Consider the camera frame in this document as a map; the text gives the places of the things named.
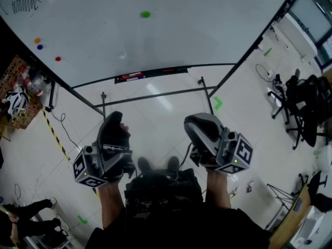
floor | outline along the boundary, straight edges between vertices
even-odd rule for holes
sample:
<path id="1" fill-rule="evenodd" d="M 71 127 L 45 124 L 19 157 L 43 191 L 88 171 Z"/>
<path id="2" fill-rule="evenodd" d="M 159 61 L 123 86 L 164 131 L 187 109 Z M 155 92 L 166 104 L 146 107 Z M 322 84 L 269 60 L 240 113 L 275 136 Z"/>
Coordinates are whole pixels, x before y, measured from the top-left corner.
<path id="1" fill-rule="evenodd" d="M 279 36 L 288 42 L 282 34 Z M 254 222 L 265 228 L 280 207 L 266 184 L 291 192 L 296 185 L 298 173 L 312 173 L 314 148 L 303 142 L 297 150 L 292 150 L 293 134 L 285 132 L 283 116 L 280 114 L 275 120 L 271 118 L 271 113 L 277 109 L 273 98 L 267 96 L 267 89 L 272 88 L 272 85 L 258 76 L 255 66 L 259 63 L 267 70 L 279 73 L 284 82 L 297 68 L 301 71 L 301 78 L 308 78 L 311 74 L 319 76 L 320 72 L 314 63 L 302 63 L 290 43 L 286 50 L 284 43 L 277 41 L 270 31 L 264 35 L 262 45 L 264 51 L 255 50 L 214 96 L 223 102 L 222 107 L 215 110 L 215 115 L 225 126 L 242 133 L 254 146 L 250 169 L 229 177 L 230 192 L 240 186 L 237 195 L 231 199 L 232 206 L 242 209 Z M 264 52 L 269 48 L 272 50 L 265 57 Z M 214 86 L 230 69 L 231 66 L 196 67 L 189 69 L 186 74 L 116 85 L 113 80 L 109 80 L 81 87 L 77 91 L 93 104 L 100 104 L 102 91 L 107 95 L 106 102 L 109 102 L 196 88 L 201 76 L 204 76 L 208 86 Z M 263 75 L 264 70 L 261 67 L 258 70 Z M 129 126 L 134 161 L 144 156 L 155 167 L 164 167 L 171 156 L 183 159 L 190 143 L 183 127 L 184 118 L 194 113 L 209 112 L 209 107 L 201 91 L 106 108 L 108 114 L 114 110 L 123 113 L 122 121 Z M 63 124 L 78 147 L 82 148 L 95 141 L 103 121 L 102 116 L 61 87 L 56 89 L 56 107 L 53 112 L 58 118 L 65 113 Z M 17 184 L 21 191 L 21 204 L 55 197 L 58 201 L 56 209 L 46 209 L 40 215 L 43 219 L 51 219 L 60 214 L 70 226 L 71 233 L 76 236 L 75 247 L 80 248 L 85 245 L 94 228 L 101 227 L 100 201 L 92 189 L 74 182 L 72 162 L 79 150 L 69 141 L 61 124 L 51 114 L 47 113 L 47 117 L 68 152 L 70 161 L 64 157 L 40 112 L 26 130 L 17 130 L 11 135 L 11 142 L 0 141 L 5 160 L 0 170 L 0 196 L 7 203 L 16 202 L 19 197 L 19 189 L 15 187 Z M 184 168 L 194 168 L 204 191 L 205 169 L 196 167 L 190 159 L 187 159 Z M 255 180 L 253 191 L 246 193 L 246 185 L 251 180 Z M 120 182 L 121 192 L 129 181 L 125 175 Z M 78 216 L 88 223 L 82 223 Z"/>

hazard tape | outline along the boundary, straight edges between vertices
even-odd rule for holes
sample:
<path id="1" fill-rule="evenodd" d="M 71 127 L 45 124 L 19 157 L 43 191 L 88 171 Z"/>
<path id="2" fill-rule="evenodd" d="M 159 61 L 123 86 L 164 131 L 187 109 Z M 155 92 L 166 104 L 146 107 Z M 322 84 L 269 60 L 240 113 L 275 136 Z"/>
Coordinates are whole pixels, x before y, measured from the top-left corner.
<path id="1" fill-rule="evenodd" d="M 70 160 L 70 157 L 68 156 L 68 154 L 66 153 L 66 150 L 63 148 L 62 144 L 60 143 L 60 140 L 59 138 L 57 137 L 56 133 L 54 132 L 54 129 L 53 127 L 51 126 L 51 123 L 50 121 L 48 120 L 47 116 L 46 116 L 46 113 L 44 111 L 44 109 L 41 109 L 43 111 L 43 114 L 44 114 L 44 117 L 45 117 L 45 120 L 46 120 L 46 123 L 48 125 L 48 127 L 50 128 L 54 138 L 56 139 L 57 143 L 59 144 L 59 147 L 61 149 L 61 151 L 64 153 L 64 155 L 66 156 L 66 159 L 69 161 Z"/>

person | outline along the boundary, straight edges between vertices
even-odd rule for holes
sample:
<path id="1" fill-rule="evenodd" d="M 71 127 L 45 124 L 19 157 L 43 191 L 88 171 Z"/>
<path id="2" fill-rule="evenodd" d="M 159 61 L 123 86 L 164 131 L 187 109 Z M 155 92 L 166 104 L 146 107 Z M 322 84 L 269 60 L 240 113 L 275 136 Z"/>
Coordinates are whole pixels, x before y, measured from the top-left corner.
<path id="1" fill-rule="evenodd" d="M 122 243 L 268 248 L 271 234 L 231 208 L 227 174 L 207 170 L 203 202 L 193 169 L 181 171 L 178 158 L 172 157 L 166 170 L 153 170 L 146 158 L 140 158 L 138 166 L 142 173 L 126 185 L 126 206 L 119 181 L 98 188 L 103 230 L 93 231 L 86 249 Z"/>
<path id="2" fill-rule="evenodd" d="M 20 248 L 22 238 L 47 234 L 60 226 L 61 222 L 57 218 L 43 222 L 30 220 L 45 208 L 53 209 L 56 202 L 55 198 L 51 198 L 22 207 L 0 206 L 0 245 Z"/>

wooden desk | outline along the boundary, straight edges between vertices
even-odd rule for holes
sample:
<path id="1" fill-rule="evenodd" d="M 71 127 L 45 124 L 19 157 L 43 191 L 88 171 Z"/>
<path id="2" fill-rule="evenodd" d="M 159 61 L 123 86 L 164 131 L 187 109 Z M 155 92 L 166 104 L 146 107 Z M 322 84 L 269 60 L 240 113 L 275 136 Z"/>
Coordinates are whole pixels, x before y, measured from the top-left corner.
<path id="1" fill-rule="evenodd" d="M 294 211 L 297 203 L 302 201 L 298 211 Z M 297 232 L 301 225 L 302 220 L 306 217 L 311 204 L 308 186 L 305 184 L 292 205 L 290 211 L 287 213 L 278 229 L 270 238 L 269 249 L 280 249 L 282 246 Z"/>

cable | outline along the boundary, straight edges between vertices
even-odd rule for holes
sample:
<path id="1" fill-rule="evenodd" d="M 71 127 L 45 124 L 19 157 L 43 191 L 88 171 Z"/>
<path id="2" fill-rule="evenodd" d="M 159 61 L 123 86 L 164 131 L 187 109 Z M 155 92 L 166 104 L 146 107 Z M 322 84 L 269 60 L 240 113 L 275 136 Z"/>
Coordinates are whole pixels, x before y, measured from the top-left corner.
<path id="1" fill-rule="evenodd" d="M 266 82 L 268 82 L 268 83 L 272 83 L 272 81 L 268 81 L 268 80 L 266 80 L 265 78 L 263 78 L 261 75 L 260 75 L 260 73 L 259 73 L 259 71 L 258 71 L 258 69 L 257 69 L 257 66 L 261 66 L 261 67 L 263 67 L 263 69 L 265 70 L 265 72 L 267 73 L 267 74 L 269 74 L 269 72 L 266 70 L 266 68 L 264 67 L 264 66 L 262 66 L 261 64 L 256 64 L 256 72 L 257 72 L 257 74 L 259 75 L 259 77 L 261 78 L 261 79 L 263 79 L 264 81 L 266 81 Z"/>
<path id="2" fill-rule="evenodd" d="M 75 143 L 74 141 L 71 140 L 71 138 L 69 137 L 69 134 L 68 134 L 67 130 L 65 129 L 65 127 L 64 127 L 64 125 L 63 125 L 63 121 L 64 121 L 64 119 L 66 119 L 66 114 L 65 114 L 65 113 L 62 113 L 62 115 L 61 115 L 61 117 L 60 117 L 60 120 L 59 120 L 59 119 L 53 114 L 52 111 L 51 111 L 51 113 L 52 113 L 53 117 L 54 117 L 57 121 L 59 121 L 59 122 L 61 123 L 61 125 L 62 125 L 64 131 L 66 132 L 66 134 L 67 134 L 69 140 L 70 140 L 70 141 L 71 141 L 71 142 L 72 142 L 72 143 L 78 148 L 79 151 L 81 151 L 81 149 L 76 145 L 76 143 Z"/>
<path id="3" fill-rule="evenodd" d="M 19 197 L 17 197 L 16 186 L 17 186 L 17 187 L 19 188 L 19 190 L 20 190 L 20 196 L 19 196 Z M 15 188 L 15 196 L 16 196 L 16 200 L 17 200 L 17 202 L 19 203 L 19 199 L 21 198 L 21 188 L 20 188 L 20 186 L 19 186 L 18 184 L 14 184 L 14 188 Z"/>
<path id="4" fill-rule="evenodd" d="M 189 144 L 189 146 L 188 146 L 188 148 L 187 148 L 186 155 L 185 155 L 185 157 L 184 157 L 183 161 L 181 162 L 180 166 L 178 167 L 178 169 L 179 169 L 179 170 L 181 170 L 181 169 L 182 169 L 182 166 L 183 166 L 183 164 L 184 164 L 184 163 L 185 163 L 185 161 L 186 161 L 186 158 L 187 158 L 187 156 L 188 156 L 188 154 L 189 154 L 189 150 L 190 150 L 190 147 L 191 147 L 191 145 L 192 145 L 192 143 L 190 143 L 190 144 Z"/>

